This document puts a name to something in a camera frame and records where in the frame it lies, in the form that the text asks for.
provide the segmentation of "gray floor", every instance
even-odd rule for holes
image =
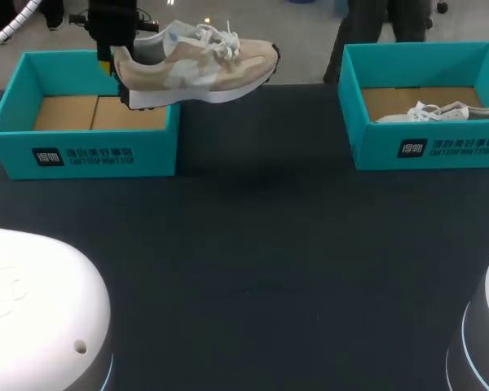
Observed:
[[[87,0],[66,0],[69,12],[86,8]],[[277,43],[283,59],[275,84],[321,82],[333,47],[340,20],[333,16],[333,0],[318,0],[297,5],[285,0],[139,0],[139,6],[166,24],[173,19],[200,23],[206,17],[215,26],[231,21],[232,30],[241,37],[262,38]],[[489,41],[489,0],[450,0],[446,15],[433,15],[430,41]],[[385,26],[381,40],[393,40]],[[35,15],[15,40],[0,47],[0,89],[7,85],[22,51],[91,49],[87,33],[66,25],[50,33],[44,20]]]

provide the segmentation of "black logo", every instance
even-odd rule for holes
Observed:
[[[427,138],[410,138],[400,143],[398,158],[401,157],[422,157],[427,145]]]
[[[65,165],[58,148],[33,148],[33,155],[41,167],[59,167]]]

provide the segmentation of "table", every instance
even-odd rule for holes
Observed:
[[[446,390],[489,263],[489,170],[359,173],[337,92],[183,105],[175,178],[12,182],[0,227],[111,294],[117,389]]]

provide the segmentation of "white shoelace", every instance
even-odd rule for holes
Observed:
[[[200,30],[197,36],[206,46],[206,52],[213,52],[219,57],[223,57],[226,61],[230,61],[239,57],[240,42],[237,33],[230,30],[230,21],[227,21],[227,31],[219,31],[214,26],[209,24],[198,24]]]
[[[413,119],[417,122],[424,122],[424,121],[429,121],[429,120],[435,120],[435,121],[441,121],[442,118],[434,114],[433,112],[427,112],[426,109],[434,109],[434,110],[439,110],[438,106],[435,106],[434,104],[423,104],[422,102],[419,102],[416,104],[416,107],[411,108],[407,114],[413,116]]]

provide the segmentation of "shoe box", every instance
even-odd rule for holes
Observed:
[[[131,111],[117,89],[95,51],[23,54],[0,103],[9,177],[174,175],[179,106]]]
[[[418,101],[489,108],[489,42],[348,45],[338,94],[359,170],[489,167],[489,120],[375,123]]]

